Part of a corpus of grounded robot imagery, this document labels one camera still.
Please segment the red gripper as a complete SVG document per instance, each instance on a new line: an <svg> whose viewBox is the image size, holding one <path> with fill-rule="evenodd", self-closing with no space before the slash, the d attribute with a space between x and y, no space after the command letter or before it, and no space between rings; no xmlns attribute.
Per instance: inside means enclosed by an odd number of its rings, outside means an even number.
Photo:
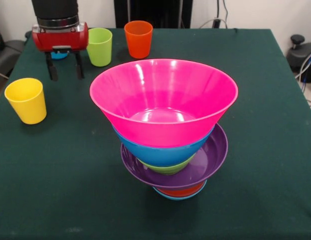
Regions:
<svg viewBox="0 0 311 240"><path fill-rule="evenodd" d="M78 79L84 78L82 58L79 51L86 49L88 45L88 25L86 22L80 22L72 28L58 30L40 28L36 24L32 27L32 37L38 50L45 52L46 64L52 81L58 80L58 74L50 52L64 50L74 52Z"/></svg>

